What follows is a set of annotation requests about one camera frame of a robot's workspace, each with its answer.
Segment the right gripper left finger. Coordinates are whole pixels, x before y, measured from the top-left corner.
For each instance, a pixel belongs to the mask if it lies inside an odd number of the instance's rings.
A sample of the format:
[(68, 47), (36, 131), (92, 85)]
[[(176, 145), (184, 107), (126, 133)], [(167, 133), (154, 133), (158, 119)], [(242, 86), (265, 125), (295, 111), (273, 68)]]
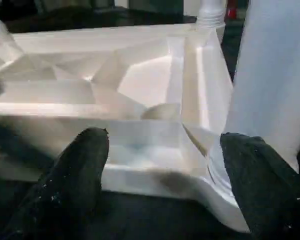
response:
[(1, 240), (82, 240), (102, 193), (109, 133), (89, 127), (27, 191), (0, 233)]

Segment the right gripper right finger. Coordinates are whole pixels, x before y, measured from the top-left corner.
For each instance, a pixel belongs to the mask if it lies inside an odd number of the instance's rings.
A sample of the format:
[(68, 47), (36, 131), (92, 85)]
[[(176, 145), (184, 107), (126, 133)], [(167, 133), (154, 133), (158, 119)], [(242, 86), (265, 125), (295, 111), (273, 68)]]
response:
[(219, 139), (234, 198), (255, 240), (300, 240), (300, 174), (259, 136)]

